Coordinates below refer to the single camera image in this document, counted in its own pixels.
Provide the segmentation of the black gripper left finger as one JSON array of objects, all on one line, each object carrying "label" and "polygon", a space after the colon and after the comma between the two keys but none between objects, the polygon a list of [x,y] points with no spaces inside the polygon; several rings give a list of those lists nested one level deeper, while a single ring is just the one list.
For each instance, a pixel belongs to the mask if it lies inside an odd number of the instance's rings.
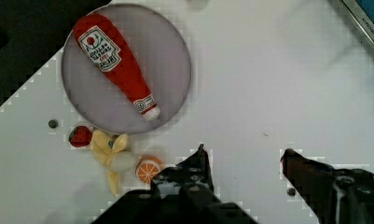
[{"label": "black gripper left finger", "polygon": [[150,183],[150,188],[161,198],[168,195],[177,195],[183,186],[203,185],[214,191],[209,155],[200,144],[198,149],[185,160],[175,166],[164,168],[155,175]]}]

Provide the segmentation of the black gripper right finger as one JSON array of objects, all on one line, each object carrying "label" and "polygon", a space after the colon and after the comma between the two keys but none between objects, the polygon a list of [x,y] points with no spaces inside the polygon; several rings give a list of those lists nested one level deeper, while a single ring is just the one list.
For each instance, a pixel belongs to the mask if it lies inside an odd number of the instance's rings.
[{"label": "black gripper right finger", "polygon": [[374,224],[374,174],[336,169],[288,148],[283,174],[311,208],[319,224]]}]

